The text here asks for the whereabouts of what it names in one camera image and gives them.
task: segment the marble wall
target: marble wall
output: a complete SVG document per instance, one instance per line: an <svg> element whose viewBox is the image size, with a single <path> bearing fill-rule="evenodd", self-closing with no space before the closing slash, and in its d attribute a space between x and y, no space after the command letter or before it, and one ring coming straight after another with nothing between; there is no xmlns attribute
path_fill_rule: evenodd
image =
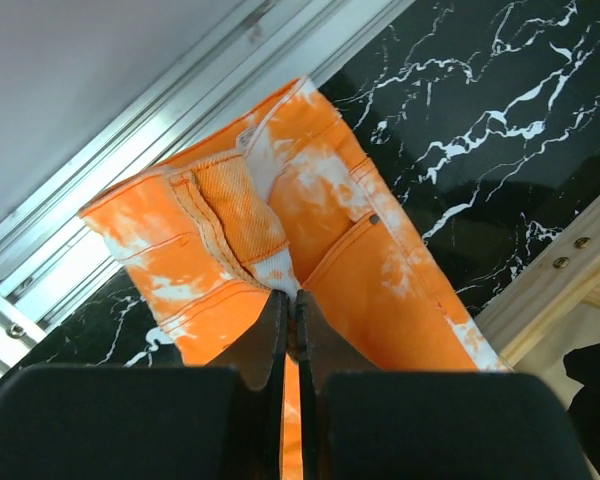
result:
<svg viewBox="0 0 600 480"><path fill-rule="evenodd" d="M600 0L416 0L321 90L474 315L600 194ZM39 362L180 359L120 271Z"/></svg>

